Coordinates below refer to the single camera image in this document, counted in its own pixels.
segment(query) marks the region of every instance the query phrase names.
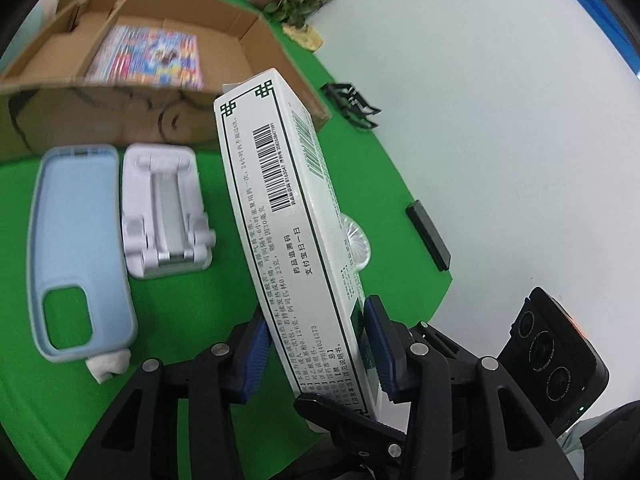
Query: black device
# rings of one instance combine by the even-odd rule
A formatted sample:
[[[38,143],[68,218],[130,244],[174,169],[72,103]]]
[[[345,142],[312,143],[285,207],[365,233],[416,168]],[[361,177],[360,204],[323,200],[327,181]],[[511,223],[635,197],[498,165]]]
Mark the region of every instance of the black device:
[[[577,478],[495,358],[477,358],[425,322],[411,329],[392,322],[377,296],[367,298],[364,320],[383,391],[411,403],[406,438],[318,394],[302,394],[294,406],[360,456],[376,480]]]
[[[321,91],[356,128],[372,130],[378,126],[368,116],[379,114],[382,110],[367,103],[351,83],[327,83]]]
[[[498,361],[560,436],[604,391],[609,371],[571,316],[539,287],[525,298],[510,335]]]
[[[582,336],[556,319],[568,317],[561,307],[531,306],[545,297],[541,289],[531,293],[512,335],[515,330],[525,340],[536,329],[553,328],[554,341],[574,352]],[[551,318],[548,325],[540,325],[540,312]],[[294,408],[328,430],[334,446],[313,454],[312,464],[300,457],[272,480],[330,480],[363,468],[376,480],[576,479],[536,399],[529,399],[503,363],[476,357],[423,321],[412,328],[392,322],[377,296],[367,298],[363,313],[383,391],[393,402],[411,403],[407,434],[319,394],[301,394]],[[534,348],[536,369],[549,368],[541,365],[548,359],[546,341]],[[258,308],[226,343],[190,361],[165,366],[146,360],[108,407],[66,480],[177,480],[178,399],[190,402],[192,478],[242,480],[229,404],[244,404],[257,388],[269,345]],[[553,354],[555,363],[559,354]],[[530,365],[519,346],[508,344],[500,355]],[[597,396],[601,389],[589,391]],[[557,419],[571,419],[571,406]]]
[[[177,480],[178,400],[189,400],[191,477],[241,480],[230,404],[257,389],[271,339],[258,307],[190,361],[148,359],[121,389],[66,480]]]
[[[449,254],[447,246],[444,244],[431,218],[427,215],[422,203],[416,200],[406,208],[405,212],[415,230],[418,231],[438,270],[448,270],[451,264],[451,254]]]

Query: gray fabric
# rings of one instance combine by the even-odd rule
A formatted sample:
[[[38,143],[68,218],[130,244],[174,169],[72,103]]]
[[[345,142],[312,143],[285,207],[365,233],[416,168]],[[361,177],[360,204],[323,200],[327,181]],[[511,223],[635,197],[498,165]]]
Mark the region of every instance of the gray fabric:
[[[604,415],[582,420],[574,424],[558,437],[558,444],[562,448],[562,451],[564,451],[564,455],[571,463],[571,466],[574,468],[579,480],[584,479],[584,449],[582,448],[580,437],[592,428],[595,428],[614,411],[615,410],[611,410]]]

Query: green tablecloth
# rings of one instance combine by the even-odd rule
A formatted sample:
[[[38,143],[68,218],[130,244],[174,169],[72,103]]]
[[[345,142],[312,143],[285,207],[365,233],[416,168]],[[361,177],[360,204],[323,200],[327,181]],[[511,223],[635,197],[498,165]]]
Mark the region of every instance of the green tablecloth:
[[[229,0],[234,3],[240,0]],[[332,81],[311,53],[278,38],[315,88]],[[384,103],[376,103],[384,108]],[[429,319],[446,292],[450,275],[438,272],[404,213],[412,201],[404,182],[370,132],[356,130],[334,111],[318,137],[343,212],[356,219],[372,246],[361,272],[366,294],[379,294],[390,316],[407,324]],[[26,307],[25,248],[38,160],[0,166],[0,422],[40,480],[64,478],[100,416],[127,380],[98,386],[83,362],[51,364],[31,338]],[[198,168],[210,224],[218,233],[212,265],[204,272],[149,281],[130,279],[140,330],[133,344],[133,370],[158,357],[172,363],[194,357],[247,320],[255,292],[226,189],[222,160],[199,153]],[[74,319],[57,318],[50,332]],[[260,390],[247,406],[233,408],[239,452],[247,480],[280,471],[318,436],[292,408],[293,394],[272,351]],[[184,421],[185,406],[181,407]],[[188,476],[186,425],[180,424],[181,476]]]

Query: white wall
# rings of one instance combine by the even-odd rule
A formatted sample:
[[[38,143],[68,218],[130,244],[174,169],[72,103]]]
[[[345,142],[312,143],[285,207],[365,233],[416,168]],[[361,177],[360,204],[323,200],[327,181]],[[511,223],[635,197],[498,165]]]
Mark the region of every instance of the white wall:
[[[383,109],[376,135],[452,254],[434,325],[497,354],[534,286],[640,397],[640,84],[575,0],[337,0],[318,57]]]

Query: transparent plastic item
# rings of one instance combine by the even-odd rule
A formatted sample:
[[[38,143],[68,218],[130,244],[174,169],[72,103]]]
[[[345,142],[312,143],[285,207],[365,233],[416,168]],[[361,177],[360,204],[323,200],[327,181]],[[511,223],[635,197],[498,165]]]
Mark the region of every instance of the transparent plastic item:
[[[68,146],[44,154],[31,203],[27,298],[36,347],[51,362],[86,359],[127,348],[138,324],[122,253],[118,174],[113,146]],[[85,294],[92,336],[83,346],[55,348],[44,298],[78,286]]]
[[[344,213],[342,214],[342,221],[344,222],[344,228],[347,231],[347,238],[351,245],[351,253],[353,254],[353,261],[356,264],[356,269],[364,269],[369,260],[371,259],[371,245],[367,235],[364,234],[362,227],[360,227],[353,218],[348,217]]]

